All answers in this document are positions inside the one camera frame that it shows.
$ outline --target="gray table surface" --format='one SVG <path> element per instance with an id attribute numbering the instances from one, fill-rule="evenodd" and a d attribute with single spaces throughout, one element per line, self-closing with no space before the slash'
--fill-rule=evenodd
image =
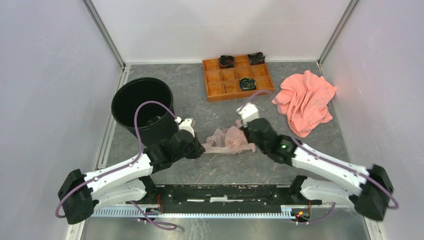
<path id="1" fill-rule="evenodd" d="M 315 62 L 270 62 L 267 64 L 275 90 L 292 74 L 306 70 L 321 75 Z M 133 65 L 128 80 L 154 77 L 163 80 L 174 95 L 175 113 L 183 118 L 196 120 L 195 131 L 201 143 L 216 129 L 235 126 L 236 109 L 246 98 L 208 102 L 201 64 L 149 64 Z M 260 116 L 268 119 L 280 134 L 288 134 L 287 118 L 271 103 L 272 97 L 258 96 L 253 103 L 260 107 Z M 335 115 L 331 102 L 328 109 Z M 301 138 L 311 147 L 343 161 L 348 161 L 346 146 L 335 118 L 318 125 L 307 137 Z M 137 139 L 117 125 L 107 160 L 107 166 L 131 158 L 138 152 Z M 323 178 L 283 164 L 273 162 L 260 151 L 240 154 L 203 154 L 198 159 L 182 159 L 171 168 L 151 175 L 156 184 L 290 184 L 296 175 L 315 179 Z"/>

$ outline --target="white bracket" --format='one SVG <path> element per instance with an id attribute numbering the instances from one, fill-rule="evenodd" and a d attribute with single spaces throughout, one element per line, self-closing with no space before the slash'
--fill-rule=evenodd
<path id="1" fill-rule="evenodd" d="M 323 203 L 354 207 L 349 200 L 349 196 L 352 194 L 334 182 L 319 181 L 308 177 L 303 181 L 300 193 L 308 200 L 321 200 Z"/>
<path id="2" fill-rule="evenodd" d="M 145 195 L 146 187 L 143 182 L 139 179 L 134 179 L 102 194 L 97 199 L 98 204 L 94 207 L 94 211 L 127 201 L 138 201 Z"/>
<path id="3" fill-rule="evenodd" d="M 193 137 L 194 137 L 195 136 L 195 125 L 196 125 L 196 121 L 194 120 L 194 118 L 188 117 L 188 118 L 184 119 L 184 121 L 179 124 L 178 129 L 179 130 L 186 130 L 186 131 L 190 132 L 191 135 L 193 135 Z"/>
<path id="4" fill-rule="evenodd" d="M 243 108 L 237 108 L 236 112 L 241 118 L 241 124 L 246 126 L 249 122 L 259 118 L 259 110 L 258 108 L 248 102 Z"/>

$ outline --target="pink towel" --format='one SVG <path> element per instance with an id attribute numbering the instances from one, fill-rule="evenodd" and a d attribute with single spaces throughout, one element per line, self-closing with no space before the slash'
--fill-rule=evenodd
<path id="1" fill-rule="evenodd" d="M 279 113 L 287 115 L 291 130 L 304 138 L 318 124 L 333 119 L 327 104 L 336 89 L 323 76 L 318 77 L 307 70 L 304 74 L 293 74 L 286 78 L 272 103 L 277 105 Z"/>
<path id="2" fill-rule="evenodd" d="M 256 150 L 254 143 L 249 143 L 240 127 L 240 120 L 235 121 L 237 126 L 229 129 L 217 129 L 212 136 L 206 138 L 202 146 L 205 154 L 239 154 L 246 150 Z"/>

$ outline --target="cable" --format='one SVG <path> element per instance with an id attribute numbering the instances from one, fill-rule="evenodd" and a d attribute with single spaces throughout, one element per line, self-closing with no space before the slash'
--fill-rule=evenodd
<path id="1" fill-rule="evenodd" d="M 76 191 L 78 191 L 80 188 L 82 188 L 82 187 L 84 187 L 84 186 L 86 186 L 86 185 L 88 185 L 88 184 L 90 184 L 90 183 L 92 183 L 92 182 L 94 182 L 95 181 L 95 178 L 97 178 L 97 180 L 99 180 L 100 178 L 102 178 L 102 177 L 104 177 L 104 176 L 107 176 L 107 175 L 109 175 L 109 174 L 112 174 L 112 173 L 115 173 L 115 172 L 117 172 L 117 171 L 119 171 L 119 170 L 122 170 L 122 169 L 125 169 L 125 168 L 127 168 L 127 167 L 131 167 L 133 164 L 135 164 L 140 158 L 141 158 L 141 156 L 143 155 L 143 150 L 144 150 L 144 148 L 145 148 L 145 146 L 143 145 L 143 143 L 142 143 L 142 138 L 141 138 L 141 136 L 140 136 L 140 132 L 139 132 L 139 127 L 138 127 L 138 124 L 137 124 L 137 118 L 138 118 L 138 116 L 139 116 L 139 111 L 140 111 L 140 109 L 143 107 L 143 106 L 145 106 L 145 105 L 147 105 L 147 104 L 157 104 L 157 105 L 160 105 L 162 108 L 164 108 L 165 110 L 167 110 L 168 111 L 168 113 L 169 114 L 171 114 L 171 116 L 173 116 L 173 118 L 174 119 L 176 119 L 177 117 L 176 117 L 176 115 L 167 107 L 167 106 L 165 106 L 165 105 L 163 105 L 162 103 L 160 103 L 160 102 L 158 102 L 158 101 L 145 101 L 145 102 L 143 102 L 142 104 L 140 104 L 140 106 L 138 106 L 137 107 L 137 110 L 135 110 L 135 114 L 134 114 L 134 128 L 136 129 L 136 131 L 135 131 L 135 134 L 137 135 L 137 140 L 138 140 L 138 146 L 139 146 L 139 151 L 138 151 L 138 154 L 137 154 L 137 156 L 135 157 L 135 159 L 132 161 L 132 162 L 130 162 L 130 163 L 128 163 L 127 165 L 123 165 L 123 166 L 120 166 L 120 167 L 118 167 L 118 168 L 115 168 L 115 169 L 112 169 L 112 170 L 109 170 L 109 171 L 106 171 L 106 172 L 104 172 L 104 173 L 102 173 L 102 174 L 100 174 L 100 175 L 98 175 L 98 176 L 96 176 L 96 177 L 93 177 L 93 178 L 91 178 L 91 179 L 89 179 L 89 180 L 87 180 L 87 181 L 85 181 L 85 182 L 83 182 L 83 183 L 81 183 L 80 185 L 78 185 L 78 186 L 76 186 L 74 189 L 72 189 L 71 191 L 69 191 L 63 198 L 62 198 L 62 200 L 60 200 L 60 202 L 59 202 L 59 204 L 57 205 L 57 207 L 56 207 L 56 211 L 55 211 L 55 215 L 56 215 L 56 217 L 57 218 L 59 218 L 59 219 L 63 219 L 63 218 L 66 218 L 66 216 L 65 215 L 60 215 L 59 214 L 59 210 L 61 209 L 61 207 L 62 207 L 62 205 L 64 204 L 64 202 L 73 194 L 73 193 L 75 193 Z"/>
<path id="2" fill-rule="evenodd" d="M 241 106 L 241 108 L 240 109 L 242 109 L 242 108 L 244 108 L 255 96 L 257 96 L 258 94 L 261 94 L 261 93 L 267 93 L 267 94 L 269 94 L 269 95 L 272 95 L 273 93 L 271 92 L 271 91 L 269 91 L 269 90 L 259 90 L 259 91 L 257 91 L 257 92 L 255 92 L 254 94 L 252 94 L 247 100 L 246 100 L 246 102 Z M 280 104 L 279 102 L 278 102 L 278 99 L 277 98 L 274 98 L 274 100 L 278 103 L 278 104 Z M 379 188 L 384 194 L 386 194 L 389 198 L 390 198 L 390 200 L 394 203 L 394 206 L 388 206 L 388 208 L 389 209 L 398 209 L 399 208 L 399 202 L 396 200 L 396 198 L 389 192 L 389 191 L 387 191 L 380 183 L 378 183 L 377 181 L 375 181 L 374 179 L 372 179 L 370 176 L 368 176 L 368 175 L 365 175 L 365 174 L 363 174 L 363 173 L 361 173 L 361 172 L 357 172 L 355 169 L 352 169 L 352 168 L 350 168 L 350 167 L 348 167 L 348 166 L 345 166 L 345 165 L 342 165 L 342 164 L 340 164 L 340 163 L 338 163 L 338 162 L 334 162 L 334 161 L 332 161 L 332 160 L 330 160 L 330 159 L 327 159 L 327 158 L 325 158 L 325 157 L 323 157 L 323 156 L 319 156 L 318 154 L 316 154 L 316 153 L 314 153 L 314 152 L 312 152 L 312 151 L 310 151 L 309 149 L 307 149 L 307 148 L 305 148 L 304 146 L 302 146 L 301 145 L 301 143 L 293 136 L 293 134 L 290 134 L 290 138 L 291 138 L 291 140 L 293 140 L 293 142 L 300 148 L 300 149 L 302 149 L 303 151 L 305 151 L 305 152 L 307 152 L 308 154 L 310 154 L 310 155 L 312 155 L 312 156 L 314 156 L 314 157 L 316 157 L 316 158 L 318 158 L 318 159 L 321 159 L 321 160 L 323 160 L 324 162 L 326 162 L 326 163 L 329 163 L 329 164 L 333 164 L 333 165 L 335 165 L 335 166 L 337 166 L 337 167 L 339 167 L 339 168 L 341 168 L 341 169 L 344 169 L 344 170 L 346 170 L 346 171 L 349 171 L 349 172 L 351 172 L 351 173 L 353 173 L 353 174 L 356 174 L 356 175 L 358 175 L 358 176 L 361 176 L 361 177 L 363 177 L 364 179 L 366 179 L 367 181 L 370 181 L 372 184 L 374 184 L 375 186 L 377 186 L 377 188 Z M 308 222 L 308 224 L 311 224 L 311 223 L 316 223 L 316 222 L 319 222 L 319 221 L 322 221 L 322 220 L 324 220 L 324 219 L 326 219 L 330 214 L 331 214 L 331 212 L 334 210 L 334 208 L 335 208 L 335 206 L 336 206 L 336 203 L 333 203 L 333 205 L 331 206 L 331 209 L 330 209 L 330 211 L 325 215 L 325 216 L 323 216 L 323 217 L 321 217 L 321 218 L 319 218 L 319 219 L 317 219 L 317 220 L 314 220 L 314 221 L 310 221 L 310 222 Z"/>
<path id="3" fill-rule="evenodd" d="M 157 204 L 159 205 L 159 207 L 160 207 L 160 213 L 161 214 L 163 214 L 164 213 L 164 203 L 162 202 L 162 200 L 161 200 L 161 195 L 160 194 L 158 194 L 157 195 Z"/>
<path id="4" fill-rule="evenodd" d="M 316 220 L 307 221 L 307 222 L 296 222 L 296 225 L 309 225 L 309 224 L 315 224 L 315 223 L 324 221 L 328 219 L 334 213 L 335 209 L 336 209 L 336 203 L 333 202 L 331 205 L 330 211 L 328 211 L 323 217 L 320 217 Z"/>
<path id="5" fill-rule="evenodd" d="M 305 219 L 306 221 L 309 221 L 309 220 L 311 220 L 312 210 L 311 209 L 308 209 L 307 211 L 309 212 L 309 217 L 308 218 L 306 218 L 306 217 L 304 217 L 302 215 L 299 215 L 299 217 Z"/>
<path id="6" fill-rule="evenodd" d="M 307 203 L 308 203 L 308 206 L 307 206 L 306 210 L 309 210 L 312 207 L 312 201 L 308 200 Z"/>
<path id="7" fill-rule="evenodd" d="M 155 227 L 157 227 L 158 229 L 162 229 L 162 230 L 167 230 L 167 231 L 172 231 L 178 228 L 177 225 L 170 223 L 170 222 L 162 222 L 162 221 L 153 221 L 151 220 L 146 214 L 145 212 L 134 202 L 134 201 L 129 201 L 131 204 L 133 204 L 139 211 L 140 213 L 144 216 L 144 218 L 147 220 L 147 222 L 149 224 L 153 224 Z"/>

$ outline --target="light pink fabric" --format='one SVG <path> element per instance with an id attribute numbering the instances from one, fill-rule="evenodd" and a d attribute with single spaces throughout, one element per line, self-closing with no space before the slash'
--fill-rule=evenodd
<path id="1" fill-rule="evenodd" d="M 241 122 L 236 121 L 237 126 L 225 129 L 217 129 L 212 136 L 208 136 L 202 146 L 205 154 L 239 154 L 246 150 L 256 150 L 254 143 L 248 143 L 245 134 L 240 130 Z"/>
<path id="2" fill-rule="evenodd" d="M 287 115 L 288 125 L 299 137 L 306 137 L 318 124 L 333 119 L 327 104 L 337 88 L 324 77 L 307 70 L 289 76 L 280 87 L 272 103 L 277 105 L 279 113 Z"/>

